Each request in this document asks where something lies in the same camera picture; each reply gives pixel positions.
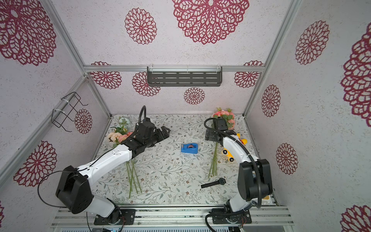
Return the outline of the blue tape dispenser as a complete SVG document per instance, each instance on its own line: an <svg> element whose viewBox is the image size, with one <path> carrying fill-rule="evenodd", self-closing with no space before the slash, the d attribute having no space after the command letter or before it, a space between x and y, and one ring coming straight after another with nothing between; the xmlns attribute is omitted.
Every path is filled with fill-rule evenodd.
<svg viewBox="0 0 371 232"><path fill-rule="evenodd" d="M199 145L197 143L182 144L181 152L186 154L198 154Z"/></svg>

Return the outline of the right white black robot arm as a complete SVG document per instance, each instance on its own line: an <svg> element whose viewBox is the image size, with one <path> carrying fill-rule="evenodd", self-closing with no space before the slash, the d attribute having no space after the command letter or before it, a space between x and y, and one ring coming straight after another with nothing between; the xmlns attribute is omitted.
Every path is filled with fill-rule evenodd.
<svg viewBox="0 0 371 232"><path fill-rule="evenodd" d="M273 192L271 168L266 159L250 154L240 137L229 130L224 118L208 118L204 121L205 140L219 143L239 164L238 193L227 200L223 213L209 213L205 223L212 232L208 219L212 217L245 216L252 207L261 208L262 200Z"/></svg>

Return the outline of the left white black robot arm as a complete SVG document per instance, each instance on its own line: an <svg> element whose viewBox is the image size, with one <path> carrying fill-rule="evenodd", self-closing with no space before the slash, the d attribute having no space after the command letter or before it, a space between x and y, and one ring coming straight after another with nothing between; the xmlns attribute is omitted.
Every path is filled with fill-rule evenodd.
<svg viewBox="0 0 371 232"><path fill-rule="evenodd" d="M110 199L94 195L91 187L119 165L169 138L170 131L165 126L157 128L146 116L146 107L143 106L134 132L128 138L87 164L77 168L68 166L60 171L56 197L73 214L93 213L107 224L119 224L124 218L120 207Z"/></svg>

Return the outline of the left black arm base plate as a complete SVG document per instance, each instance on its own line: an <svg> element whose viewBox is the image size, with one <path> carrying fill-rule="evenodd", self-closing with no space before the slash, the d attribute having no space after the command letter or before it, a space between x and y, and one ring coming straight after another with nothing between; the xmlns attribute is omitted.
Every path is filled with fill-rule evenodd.
<svg viewBox="0 0 371 232"><path fill-rule="evenodd" d="M134 223L136 210L121 209L114 210L108 217L97 215L94 225L132 225Z"/></svg>

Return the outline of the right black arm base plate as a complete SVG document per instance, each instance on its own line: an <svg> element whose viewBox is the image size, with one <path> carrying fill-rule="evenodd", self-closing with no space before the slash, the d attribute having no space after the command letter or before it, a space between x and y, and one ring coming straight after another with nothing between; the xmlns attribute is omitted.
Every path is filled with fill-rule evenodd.
<svg viewBox="0 0 371 232"><path fill-rule="evenodd" d="M213 224L251 224L252 218L249 211L244 211L238 215L226 215L225 209L213 208L211 214L221 214L221 216L212 216Z"/></svg>

